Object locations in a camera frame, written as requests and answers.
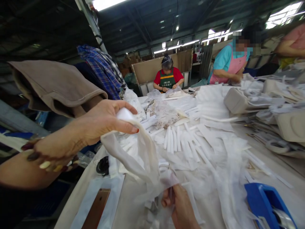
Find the pink apron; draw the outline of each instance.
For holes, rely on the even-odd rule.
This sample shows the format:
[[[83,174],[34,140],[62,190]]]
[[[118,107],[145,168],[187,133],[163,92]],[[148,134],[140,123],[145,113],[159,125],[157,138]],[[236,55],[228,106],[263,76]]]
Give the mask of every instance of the pink apron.
[[[230,45],[232,48],[232,56],[231,56],[231,62],[230,62],[230,66],[228,69],[228,73],[231,74],[236,74],[245,64],[246,60],[247,60],[247,51],[245,51],[245,55],[243,57],[240,58],[233,58],[233,47],[232,45]],[[228,83],[229,79],[228,78],[221,78],[221,77],[217,77],[216,75],[214,75],[214,73],[212,73],[212,76],[210,78],[210,84],[215,84],[216,82],[218,83]]]

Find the table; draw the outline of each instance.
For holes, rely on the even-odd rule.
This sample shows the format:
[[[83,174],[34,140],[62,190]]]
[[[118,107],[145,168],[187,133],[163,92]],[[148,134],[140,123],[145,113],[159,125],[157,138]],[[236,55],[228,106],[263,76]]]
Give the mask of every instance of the table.
[[[233,123],[232,126],[235,130],[235,134],[238,137],[247,140],[252,146],[250,151],[255,156],[262,160],[273,172],[277,173],[294,186],[293,189],[290,189],[279,180],[273,180],[268,176],[263,176],[259,179],[260,182],[274,186],[278,190],[298,228],[305,228],[305,178],[266,149],[263,144],[258,143],[246,135],[246,133],[249,134],[252,132],[250,129],[237,123]],[[105,149],[102,147],[93,161],[85,169],[58,219],[55,229],[70,228],[90,180],[98,176],[95,172],[96,164],[105,155]],[[182,180],[184,171],[177,171],[177,177]],[[144,190],[145,185],[143,183],[139,184],[131,176],[126,175],[112,227],[113,229],[135,228],[136,222],[143,216],[144,205],[137,205],[133,200],[139,192]],[[197,199],[196,204],[201,218],[206,221],[203,225],[204,229],[226,228],[222,219],[217,191],[210,192],[202,199]]]

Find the cardboard divider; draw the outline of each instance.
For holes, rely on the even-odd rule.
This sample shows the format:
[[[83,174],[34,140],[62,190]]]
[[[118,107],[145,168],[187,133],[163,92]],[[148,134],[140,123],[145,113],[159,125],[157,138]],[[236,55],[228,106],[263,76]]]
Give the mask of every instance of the cardboard divider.
[[[188,72],[192,68],[192,49],[169,55],[173,60],[173,66],[178,68],[181,73]],[[161,62],[163,57],[133,64],[132,70],[136,76],[137,83],[143,84],[153,81],[157,72],[162,69]]]

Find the green apron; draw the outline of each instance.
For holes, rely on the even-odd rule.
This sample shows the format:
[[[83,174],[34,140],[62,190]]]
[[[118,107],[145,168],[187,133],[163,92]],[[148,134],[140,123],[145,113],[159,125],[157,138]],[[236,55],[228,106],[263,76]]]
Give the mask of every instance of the green apron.
[[[160,87],[167,87],[172,88],[173,85],[176,84],[175,78],[174,78],[174,68],[172,68],[172,72],[169,74],[162,74],[162,70],[160,70]]]

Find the ceiling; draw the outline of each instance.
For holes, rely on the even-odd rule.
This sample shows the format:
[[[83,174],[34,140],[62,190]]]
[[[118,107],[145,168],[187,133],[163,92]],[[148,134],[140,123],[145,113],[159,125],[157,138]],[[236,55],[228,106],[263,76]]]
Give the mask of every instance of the ceiling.
[[[128,0],[98,12],[98,24],[107,51],[120,56],[171,38],[227,28],[232,19],[236,28],[244,27],[289,3],[290,0]],[[0,75],[10,72],[6,61],[66,61],[77,56],[76,46],[84,43],[97,47],[85,15],[74,0],[0,3]]]

